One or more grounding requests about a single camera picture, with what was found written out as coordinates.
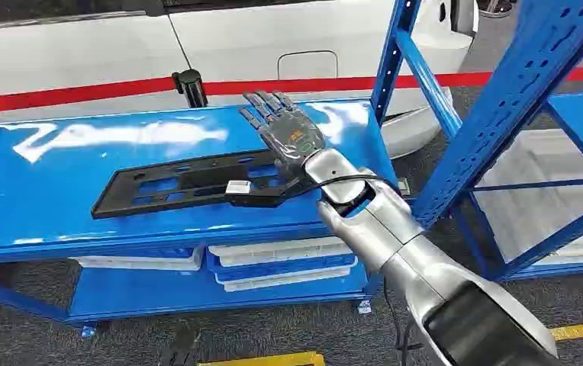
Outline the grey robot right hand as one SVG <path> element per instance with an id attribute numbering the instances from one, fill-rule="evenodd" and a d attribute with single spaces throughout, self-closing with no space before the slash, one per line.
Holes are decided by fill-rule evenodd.
<path id="1" fill-rule="evenodd" d="M 245 92 L 243 97 L 256 113 L 239 112 L 272 151 L 279 172 L 287 179 L 303 176 L 306 160 L 326 147 L 317 125 L 280 91 Z"/>

